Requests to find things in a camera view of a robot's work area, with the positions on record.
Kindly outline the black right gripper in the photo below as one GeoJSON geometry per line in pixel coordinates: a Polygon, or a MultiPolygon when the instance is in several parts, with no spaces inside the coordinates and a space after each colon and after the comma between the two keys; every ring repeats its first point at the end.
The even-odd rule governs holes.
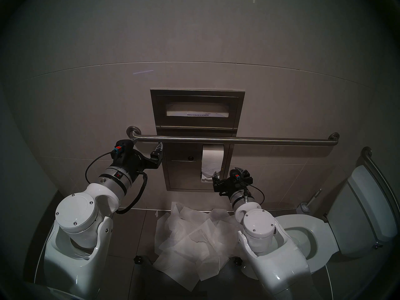
{"type": "Polygon", "coordinates": [[[248,171],[239,167],[231,169],[229,176],[227,179],[220,180],[218,174],[213,174],[212,184],[214,192],[219,192],[220,196],[231,197],[237,191],[246,191],[247,186],[253,183],[253,178],[248,177],[248,171]]]}

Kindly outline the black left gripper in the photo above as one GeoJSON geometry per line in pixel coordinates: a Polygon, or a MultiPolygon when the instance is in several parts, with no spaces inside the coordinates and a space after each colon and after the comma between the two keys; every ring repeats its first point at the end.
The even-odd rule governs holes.
{"type": "MultiPolygon", "coordinates": [[[[155,163],[153,169],[158,169],[164,157],[163,143],[159,142],[153,152],[151,160],[155,163]]],[[[146,169],[152,169],[152,162],[140,152],[112,153],[112,166],[124,169],[132,180],[137,179],[138,175],[146,169]]]]}

